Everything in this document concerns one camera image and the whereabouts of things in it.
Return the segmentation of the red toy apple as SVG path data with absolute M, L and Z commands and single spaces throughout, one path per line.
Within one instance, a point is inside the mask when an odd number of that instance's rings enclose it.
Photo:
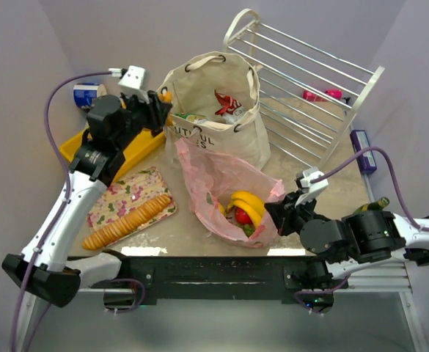
M 242 208 L 236 207 L 234 216 L 237 223 L 240 224 L 241 226 L 247 225 L 247 224 L 253 224 L 253 221 L 249 217 L 248 213 L 244 211 Z

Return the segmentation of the yellow toy lemon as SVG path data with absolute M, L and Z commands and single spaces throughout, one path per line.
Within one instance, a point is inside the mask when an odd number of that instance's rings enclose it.
M 224 209 L 224 206 L 223 206 L 221 203 L 219 203 L 219 204 L 218 204 L 218 208 L 219 208 L 220 213 L 221 213 L 223 216 L 226 216 L 226 211 L 225 211 L 225 209 Z

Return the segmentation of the yellow toy banana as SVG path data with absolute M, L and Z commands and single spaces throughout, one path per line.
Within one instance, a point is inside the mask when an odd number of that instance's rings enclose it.
M 250 219 L 249 223 L 237 220 L 239 224 L 253 224 L 254 228 L 260 226 L 265 213 L 265 203 L 259 197 L 248 191 L 236 191 L 231 195 L 225 212 L 230 213 L 234 208 L 241 209 Z

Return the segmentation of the green chips bag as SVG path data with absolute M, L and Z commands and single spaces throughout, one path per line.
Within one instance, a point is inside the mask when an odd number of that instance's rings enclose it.
M 204 123 L 209 122 L 209 119 L 206 116 L 201 114 L 177 113 L 175 116 L 183 120 L 186 120 L 188 122 L 194 123 L 196 125 L 202 125 Z

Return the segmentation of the yellow plastic tray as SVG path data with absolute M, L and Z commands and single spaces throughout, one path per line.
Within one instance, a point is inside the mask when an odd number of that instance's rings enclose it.
M 84 130 L 68 139 L 59 147 L 59 151 L 64 159 L 69 162 L 73 160 L 74 154 L 81 146 L 83 135 Z M 165 141 L 166 137 L 163 132 L 159 133 L 157 136 L 152 136 L 150 131 L 142 131 L 125 149 L 125 162 L 115 175 L 114 181 L 122 178 L 126 173 L 134 168 L 135 165 L 151 154 L 151 152 L 155 151 Z

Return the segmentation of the pink plastic bag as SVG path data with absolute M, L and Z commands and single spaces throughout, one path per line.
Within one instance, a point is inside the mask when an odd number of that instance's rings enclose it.
M 252 248 L 266 247 L 279 237 L 269 214 L 261 217 L 259 228 L 248 236 L 221 214 L 219 204 L 236 191 L 249 191 L 264 202 L 278 202 L 285 198 L 281 180 L 242 159 L 198 147 L 189 139 L 179 139 L 175 148 L 191 199 L 190 209 L 208 231 L 226 242 Z

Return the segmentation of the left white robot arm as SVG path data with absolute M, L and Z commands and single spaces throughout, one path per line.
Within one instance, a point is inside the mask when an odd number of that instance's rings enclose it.
M 125 149 L 144 129 L 160 132 L 171 107 L 151 90 L 124 99 L 105 95 L 95 101 L 62 194 L 22 252 L 3 260 L 3 270 L 21 292 L 64 307 L 81 288 L 117 278 L 123 255 L 109 251 L 69 261 L 69 251 L 88 212 L 124 164 Z

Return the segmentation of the orange toy mango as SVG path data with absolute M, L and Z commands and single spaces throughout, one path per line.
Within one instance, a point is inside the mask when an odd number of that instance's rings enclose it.
M 171 103 L 172 102 L 172 94 L 170 91 L 164 90 L 159 93 L 159 99 L 163 103 Z

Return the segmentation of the green toy grapes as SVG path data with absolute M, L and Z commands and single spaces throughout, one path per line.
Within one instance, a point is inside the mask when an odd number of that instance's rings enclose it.
M 255 231 L 255 228 L 252 227 L 250 224 L 245 224 L 242 226 L 242 230 L 244 234 L 249 238 Z

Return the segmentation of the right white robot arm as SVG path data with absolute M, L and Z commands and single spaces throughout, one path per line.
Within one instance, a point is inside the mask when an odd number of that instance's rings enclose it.
M 298 204 L 299 197 L 295 191 L 265 204 L 278 233 L 297 234 L 313 254 L 291 274 L 299 287 L 327 290 L 357 271 L 387 263 L 429 265 L 429 217 L 413 225 L 395 213 L 368 210 L 329 219 L 315 212 L 315 200 Z

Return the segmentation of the beige canvas tote bag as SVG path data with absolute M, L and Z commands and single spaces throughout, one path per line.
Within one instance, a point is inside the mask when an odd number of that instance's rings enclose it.
M 260 116 L 260 82 L 257 72 L 242 56 L 218 51 L 202 54 L 168 72 L 159 91 L 172 93 L 173 125 L 164 129 L 166 152 L 175 158 L 175 142 L 192 138 L 203 149 L 233 155 L 262 169 L 271 150 Z M 215 112 L 221 108 L 214 91 L 229 95 L 246 109 L 235 124 L 227 124 Z M 183 120 L 177 113 L 201 114 L 202 125 Z

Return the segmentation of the red white snack packet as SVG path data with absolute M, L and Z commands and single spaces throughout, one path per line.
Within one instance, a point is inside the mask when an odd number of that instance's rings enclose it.
M 235 124 L 246 113 L 246 109 L 229 95 L 224 95 L 216 90 L 214 91 L 215 97 L 220 104 L 221 108 L 215 112 L 215 115 L 221 117 L 227 124 Z

